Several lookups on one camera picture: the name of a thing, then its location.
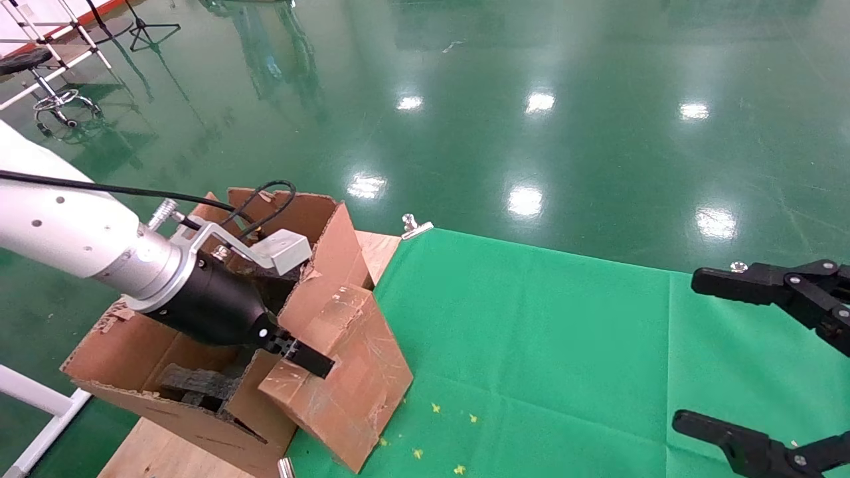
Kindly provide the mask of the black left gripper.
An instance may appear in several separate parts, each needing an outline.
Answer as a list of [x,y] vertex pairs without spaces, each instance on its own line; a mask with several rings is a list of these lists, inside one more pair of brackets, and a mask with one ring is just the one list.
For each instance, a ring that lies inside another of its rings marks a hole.
[[260,291],[222,262],[200,253],[185,284],[146,317],[212,346],[254,346],[327,378],[335,361],[276,324]]

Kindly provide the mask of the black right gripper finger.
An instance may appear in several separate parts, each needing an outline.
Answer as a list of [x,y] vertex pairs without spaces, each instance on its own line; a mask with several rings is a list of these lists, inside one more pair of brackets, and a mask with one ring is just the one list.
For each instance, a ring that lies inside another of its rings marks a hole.
[[797,448],[769,435],[690,410],[678,410],[672,429],[718,447],[732,472],[744,477],[823,477],[849,463],[849,433]]
[[695,293],[721,299],[775,305],[806,329],[849,356],[849,266],[817,260],[796,267],[753,263],[743,272],[699,268],[690,282]]

